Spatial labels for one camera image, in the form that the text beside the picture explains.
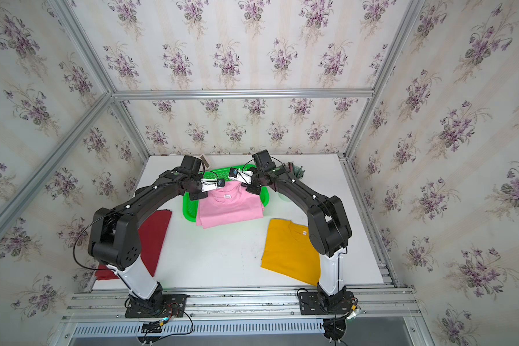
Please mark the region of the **black round floor mount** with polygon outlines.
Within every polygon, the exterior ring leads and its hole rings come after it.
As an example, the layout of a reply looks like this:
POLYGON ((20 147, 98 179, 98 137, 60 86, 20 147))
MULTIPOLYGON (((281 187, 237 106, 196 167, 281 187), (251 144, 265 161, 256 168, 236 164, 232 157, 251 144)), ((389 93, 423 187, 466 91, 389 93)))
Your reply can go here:
POLYGON ((346 333, 346 319, 324 319, 323 336, 330 342, 339 343, 346 333))

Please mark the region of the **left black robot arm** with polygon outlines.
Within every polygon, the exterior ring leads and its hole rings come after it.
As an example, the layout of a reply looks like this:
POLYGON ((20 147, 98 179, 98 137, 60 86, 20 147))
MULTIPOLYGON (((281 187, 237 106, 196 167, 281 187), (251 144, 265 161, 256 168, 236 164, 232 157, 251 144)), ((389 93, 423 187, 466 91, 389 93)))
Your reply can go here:
POLYGON ((184 156, 180 166, 161 173, 134 197, 114 208, 101 208, 91 223, 88 253, 126 285, 136 301, 159 303, 163 288, 144 265, 138 229, 159 207, 189 193, 195 200, 207 197, 203 190, 202 161, 184 156))

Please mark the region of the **small circuit board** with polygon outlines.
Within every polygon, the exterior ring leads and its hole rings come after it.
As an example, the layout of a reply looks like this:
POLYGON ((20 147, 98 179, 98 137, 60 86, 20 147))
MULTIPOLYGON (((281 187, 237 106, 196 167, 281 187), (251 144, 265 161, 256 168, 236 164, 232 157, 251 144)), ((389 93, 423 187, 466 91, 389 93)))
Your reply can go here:
POLYGON ((141 334, 161 334, 163 330, 163 322, 147 322, 143 323, 141 327, 141 334))

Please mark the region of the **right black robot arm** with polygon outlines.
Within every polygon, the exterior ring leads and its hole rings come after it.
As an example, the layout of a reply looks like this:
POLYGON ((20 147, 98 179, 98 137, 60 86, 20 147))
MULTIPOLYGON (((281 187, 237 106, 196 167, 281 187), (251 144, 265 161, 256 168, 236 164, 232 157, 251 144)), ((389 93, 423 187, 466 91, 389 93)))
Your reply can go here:
POLYGON ((270 187, 305 213, 311 245, 320 255, 318 302, 325 311, 334 309, 346 298, 343 257, 353 235, 343 202, 335 195, 329 198, 311 189, 267 150, 253 154, 252 161, 252 175, 242 182, 248 192, 258 195, 262 187, 270 187))

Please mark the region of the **coloured pencils bunch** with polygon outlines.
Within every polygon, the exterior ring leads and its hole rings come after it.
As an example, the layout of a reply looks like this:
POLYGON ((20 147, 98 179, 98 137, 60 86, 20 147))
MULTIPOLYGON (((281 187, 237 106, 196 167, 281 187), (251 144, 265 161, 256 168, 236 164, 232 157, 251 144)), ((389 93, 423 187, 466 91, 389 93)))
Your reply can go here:
POLYGON ((285 167, 288 172, 295 176, 298 180, 302 179, 305 173, 305 170, 302 166, 296 166, 292 161, 285 163, 285 167))

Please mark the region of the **green plastic basket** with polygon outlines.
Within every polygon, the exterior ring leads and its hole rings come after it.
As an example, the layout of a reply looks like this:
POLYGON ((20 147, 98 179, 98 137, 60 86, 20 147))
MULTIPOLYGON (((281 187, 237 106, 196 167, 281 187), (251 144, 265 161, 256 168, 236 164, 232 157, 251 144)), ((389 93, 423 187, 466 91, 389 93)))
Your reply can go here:
MULTIPOLYGON (((255 164, 247 163, 246 165, 236 165, 234 168, 239 170, 249 171, 251 167, 255 167, 255 164)), ((231 167, 224 167, 216 170, 211 170, 204 172, 204 178, 208 180, 216 180, 216 179, 224 179, 229 181, 229 173, 231 167)), ((270 196, 268 193, 268 188, 263 187, 260 192, 260 200, 262 201, 263 206, 266 206, 270 201, 270 196)), ((198 200, 190 200, 190 195, 188 193, 183 196, 183 216, 190 222, 196 222, 196 217, 198 214, 198 200)))

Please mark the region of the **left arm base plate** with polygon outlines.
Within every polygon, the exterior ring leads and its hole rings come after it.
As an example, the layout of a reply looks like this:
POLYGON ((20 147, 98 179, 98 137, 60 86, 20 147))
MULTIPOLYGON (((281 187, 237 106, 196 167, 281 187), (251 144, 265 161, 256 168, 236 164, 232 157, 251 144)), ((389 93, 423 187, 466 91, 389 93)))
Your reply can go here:
POLYGON ((186 294, 165 294, 160 284, 147 300, 129 293, 125 301, 125 318, 182 317, 188 298, 189 295, 186 294))

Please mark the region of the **pink calculator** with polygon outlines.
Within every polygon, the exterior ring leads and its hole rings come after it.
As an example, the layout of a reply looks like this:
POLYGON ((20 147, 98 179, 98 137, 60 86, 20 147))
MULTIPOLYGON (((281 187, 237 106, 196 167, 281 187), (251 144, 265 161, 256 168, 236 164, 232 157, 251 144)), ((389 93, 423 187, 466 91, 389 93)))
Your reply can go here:
POLYGON ((206 158, 204 155, 201 155, 201 156, 200 156, 200 160, 202 161, 203 168, 206 169, 206 170, 208 170, 209 167, 210 167, 210 164, 209 164, 207 158, 206 158))

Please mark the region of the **pink t-shirt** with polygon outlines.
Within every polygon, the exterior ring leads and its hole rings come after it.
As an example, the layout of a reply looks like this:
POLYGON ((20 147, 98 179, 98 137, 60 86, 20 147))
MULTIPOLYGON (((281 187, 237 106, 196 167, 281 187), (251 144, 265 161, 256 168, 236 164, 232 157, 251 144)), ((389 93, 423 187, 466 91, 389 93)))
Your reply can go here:
POLYGON ((262 219, 264 206, 260 196, 248 193, 238 181, 230 181, 224 187, 208 192, 200 200, 196 225, 209 229, 231 223, 262 219))

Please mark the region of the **aluminium front rail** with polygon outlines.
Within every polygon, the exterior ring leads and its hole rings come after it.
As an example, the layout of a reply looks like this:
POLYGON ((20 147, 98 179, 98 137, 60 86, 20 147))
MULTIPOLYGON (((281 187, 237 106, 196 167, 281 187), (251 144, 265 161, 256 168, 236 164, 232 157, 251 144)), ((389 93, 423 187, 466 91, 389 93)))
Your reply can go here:
MULTIPOLYGON (((413 292, 406 288, 353 288, 363 311, 361 317, 420 317, 421 308, 413 292)), ((308 308, 298 301, 296 289, 202 291, 171 290, 185 294, 185 312, 194 320, 282 319, 301 317, 308 308)), ((131 304, 119 290, 74 294, 60 313, 62 322, 125 321, 131 304)))

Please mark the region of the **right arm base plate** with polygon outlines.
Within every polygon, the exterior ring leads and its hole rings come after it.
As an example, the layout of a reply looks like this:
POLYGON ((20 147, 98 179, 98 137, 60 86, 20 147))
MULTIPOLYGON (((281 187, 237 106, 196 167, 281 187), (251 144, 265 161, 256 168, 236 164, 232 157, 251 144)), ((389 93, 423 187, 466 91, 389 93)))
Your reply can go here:
POLYGON ((358 308, 358 300, 352 291, 344 286, 335 295, 329 296, 323 290, 310 292, 299 288, 296 292, 301 315, 347 315, 358 308))

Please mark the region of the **red folded t-shirt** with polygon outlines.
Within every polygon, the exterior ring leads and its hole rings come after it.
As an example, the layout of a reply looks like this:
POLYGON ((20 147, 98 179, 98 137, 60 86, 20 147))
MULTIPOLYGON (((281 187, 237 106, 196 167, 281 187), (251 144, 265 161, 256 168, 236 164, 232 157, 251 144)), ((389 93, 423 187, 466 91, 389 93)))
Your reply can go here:
POLYGON ((122 229, 119 240, 116 234, 117 221, 107 216, 109 212, 109 209, 101 208, 93 217, 89 254, 99 261, 95 277, 98 281, 116 279, 117 275, 106 265, 115 265, 120 261, 123 267, 127 267, 137 257, 142 259, 146 269, 154 276, 172 212, 154 212, 138 229, 133 225, 122 229))

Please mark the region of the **yellow t-shirt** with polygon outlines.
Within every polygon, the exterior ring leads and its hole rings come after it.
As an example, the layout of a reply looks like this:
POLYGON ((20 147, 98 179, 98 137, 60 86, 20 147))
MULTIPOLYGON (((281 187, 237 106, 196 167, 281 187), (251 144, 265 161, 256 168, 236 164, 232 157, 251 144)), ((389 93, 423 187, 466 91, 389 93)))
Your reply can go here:
POLYGON ((261 267, 315 286, 321 276, 319 253, 311 245, 307 226, 271 219, 261 267))

